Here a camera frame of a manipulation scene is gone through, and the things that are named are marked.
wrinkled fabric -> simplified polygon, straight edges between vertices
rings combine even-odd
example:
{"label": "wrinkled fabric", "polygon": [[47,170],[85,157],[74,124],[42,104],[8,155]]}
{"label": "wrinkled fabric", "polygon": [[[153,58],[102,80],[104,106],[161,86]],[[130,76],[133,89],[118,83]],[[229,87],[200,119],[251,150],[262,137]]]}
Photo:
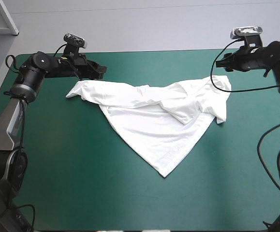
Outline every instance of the wrinkled fabric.
{"label": "wrinkled fabric", "polygon": [[[227,76],[213,76],[213,81],[231,90]],[[209,77],[166,87],[79,81],[66,97],[76,95],[98,104],[121,138],[163,177],[188,155],[215,117],[217,123],[226,120],[229,97]]]}

black cable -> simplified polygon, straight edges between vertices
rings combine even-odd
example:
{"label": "black cable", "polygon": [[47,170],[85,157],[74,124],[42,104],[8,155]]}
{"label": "black cable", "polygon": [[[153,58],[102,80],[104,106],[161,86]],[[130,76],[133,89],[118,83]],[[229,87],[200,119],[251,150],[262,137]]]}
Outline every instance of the black cable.
{"label": "black cable", "polygon": [[55,54],[53,55],[54,57],[57,55],[57,52],[62,48],[62,47],[64,47],[64,46],[67,46],[67,44],[65,43],[65,44],[63,44],[62,46],[60,46],[58,49],[57,49],[57,51],[55,52]]}
{"label": "black cable", "polygon": [[73,70],[74,74],[76,75],[77,78],[79,78],[80,80],[83,80],[81,74],[78,72],[78,70],[76,69],[76,67],[68,60],[66,59],[61,59],[60,60],[61,62],[65,62],[65,63],[68,63],[70,68]]}
{"label": "black cable", "polygon": [[[22,149],[23,149],[23,141],[24,141],[24,132],[25,132],[25,105],[24,105],[24,101],[26,101],[26,103],[28,103],[28,102],[27,102],[24,95],[16,95],[16,94],[10,93],[8,91],[4,92],[3,94],[11,96],[11,98],[18,99],[19,103],[20,103],[21,112],[22,112],[22,128],[21,128],[21,134],[20,134],[20,142],[19,142],[19,147],[18,147],[16,159],[15,159],[15,162],[14,162],[14,167],[16,167],[17,163],[18,163],[18,160],[19,160],[20,153],[22,152]],[[15,171],[14,171],[13,176],[12,176],[11,190],[12,190],[12,187],[14,185],[14,179],[15,179]],[[9,194],[9,197],[7,199],[7,206],[10,207],[10,205],[11,205],[11,194]]]}
{"label": "black cable", "polygon": [[262,163],[262,165],[263,165],[263,167],[264,167],[266,173],[268,174],[268,176],[270,177],[270,179],[272,180],[272,182],[274,183],[274,185],[275,185],[275,186],[279,189],[279,191],[280,191],[280,186],[278,185],[278,183],[275,181],[275,179],[273,178],[272,174],[271,174],[270,171],[268,170],[268,168],[267,168],[267,166],[266,166],[264,160],[262,159],[261,152],[260,152],[261,143],[262,143],[264,137],[265,137],[266,135],[268,135],[270,132],[272,132],[273,130],[277,129],[278,127],[280,127],[280,124],[278,124],[278,125],[272,127],[271,129],[269,129],[268,131],[266,131],[266,132],[260,137],[259,142],[258,142],[258,145],[257,145],[257,153],[258,153],[259,160],[260,160],[260,162]]}
{"label": "black cable", "polygon": [[272,226],[271,223],[267,223],[267,222],[265,222],[265,221],[263,221],[262,223],[266,226],[266,228],[267,228],[268,230],[269,230],[270,227]]}
{"label": "black cable", "polygon": [[[25,95],[16,95],[16,94],[13,94],[13,93],[10,93],[8,91],[4,92],[3,94],[5,95],[8,95],[8,96],[11,96],[11,98],[16,98],[19,100],[20,102],[20,105],[21,105],[21,112],[22,112],[22,128],[21,128],[21,135],[20,135],[20,142],[19,142],[19,147],[18,147],[18,152],[17,152],[17,156],[16,156],[16,160],[14,162],[14,167],[17,166],[17,163],[18,163],[18,160],[19,160],[19,156],[20,156],[20,153],[22,152],[22,149],[23,149],[23,142],[24,142],[24,132],[25,132],[25,105],[24,105],[24,101],[28,104],[26,98],[25,98]],[[0,218],[2,216],[5,215],[5,213],[7,212],[7,210],[9,210],[12,206],[11,206],[11,191],[12,191],[12,188],[13,188],[13,185],[14,185],[14,180],[15,180],[15,171],[13,172],[13,177],[12,177],[12,181],[11,181],[11,187],[10,187],[10,193],[9,193],[9,196],[7,198],[7,208],[6,210],[0,215]],[[22,206],[18,206],[16,207],[17,209],[20,209],[20,208],[24,208],[24,207],[31,207],[32,210],[33,210],[33,219],[32,219],[32,223],[31,223],[31,227],[32,227],[32,231],[34,231],[34,222],[35,222],[35,207],[34,205],[32,204],[25,204],[25,205],[22,205]]]}
{"label": "black cable", "polygon": [[214,59],[213,61],[213,64],[212,64],[212,67],[211,67],[211,72],[210,72],[210,78],[211,78],[211,82],[213,84],[213,86],[220,90],[220,91],[223,91],[223,92],[227,92],[227,93],[241,93],[241,92],[249,92],[249,91],[257,91],[257,90],[265,90],[265,89],[270,89],[270,88],[277,88],[277,87],[280,87],[280,86],[268,86],[268,87],[262,87],[262,88],[251,88],[251,89],[242,89],[242,90],[225,90],[225,89],[222,89],[222,88],[219,88],[215,85],[214,81],[213,81],[213,69],[214,69],[214,65],[218,59],[218,57],[227,49],[227,47],[229,47],[230,45],[236,43],[236,42],[239,42],[239,41],[243,41],[242,39],[238,39],[238,40],[234,40],[233,42],[229,43],[217,56],[216,58]]}
{"label": "black cable", "polygon": [[18,206],[16,207],[17,209],[20,209],[20,208],[24,208],[24,207],[31,207],[32,209],[32,223],[31,223],[31,228],[32,228],[32,232],[34,232],[34,222],[35,222],[35,207],[34,205],[32,204],[24,204],[24,205],[21,205],[21,206]]}
{"label": "black cable", "polygon": [[[14,70],[11,68],[11,66],[9,65],[9,63],[8,63],[9,57],[12,57],[12,59],[13,59],[13,67],[14,67],[14,69],[16,69],[16,70],[18,70],[18,71],[14,71]],[[11,70],[11,71],[14,72],[14,73],[17,73],[17,74],[21,75],[21,78],[24,79],[23,74],[20,72],[19,68],[17,68],[17,66],[16,66],[16,57],[15,57],[14,55],[7,55],[7,56],[6,56],[6,58],[5,58],[5,65],[9,68],[9,70]]]}

white floor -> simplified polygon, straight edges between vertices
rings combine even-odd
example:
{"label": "white floor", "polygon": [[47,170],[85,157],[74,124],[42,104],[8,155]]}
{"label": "white floor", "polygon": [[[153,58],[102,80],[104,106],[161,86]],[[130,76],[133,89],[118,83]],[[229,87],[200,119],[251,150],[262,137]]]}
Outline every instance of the white floor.
{"label": "white floor", "polygon": [[280,0],[4,0],[20,33],[0,35],[0,86],[7,54],[54,52],[71,32],[82,52],[223,48],[232,28],[259,25],[280,41]]}

white cloth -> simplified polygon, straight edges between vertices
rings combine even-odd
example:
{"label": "white cloth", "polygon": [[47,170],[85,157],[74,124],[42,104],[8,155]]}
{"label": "white cloth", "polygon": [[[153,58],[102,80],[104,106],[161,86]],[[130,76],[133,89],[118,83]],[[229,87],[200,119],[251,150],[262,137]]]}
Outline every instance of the white cloth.
{"label": "white cloth", "polygon": [[[213,81],[231,90],[227,76],[213,76]],[[209,77],[166,87],[79,81],[66,97],[75,95],[98,104],[113,129],[163,177],[188,155],[215,117],[217,123],[226,120],[229,97]]]}

green table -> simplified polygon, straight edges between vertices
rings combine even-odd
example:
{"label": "green table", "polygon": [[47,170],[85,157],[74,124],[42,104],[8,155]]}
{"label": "green table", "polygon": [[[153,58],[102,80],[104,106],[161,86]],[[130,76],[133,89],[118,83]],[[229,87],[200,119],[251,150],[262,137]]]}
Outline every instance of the green table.
{"label": "green table", "polygon": [[[209,76],[220,50],[92,53],[105,81],[163,87]],[[19,55],[22,63],[29,55]],[[274,85],[264,71],[226,73],[233,89]],[[15,74],[0,89],[0,113]],[[276,89],[231,94],[227,121],[214,121],[190,154],[162,178],[114,132],[98,105],[65,95],[76,78],[45,79],[27,109],[29,167],[20,205],[36,206],[38,230],[254,230],[280,214],[280,193],[256,153],[264,131],[280,123]],[[280,129],[263,144],[278,179]],[[31,219],[29,209],[23,209]]]}

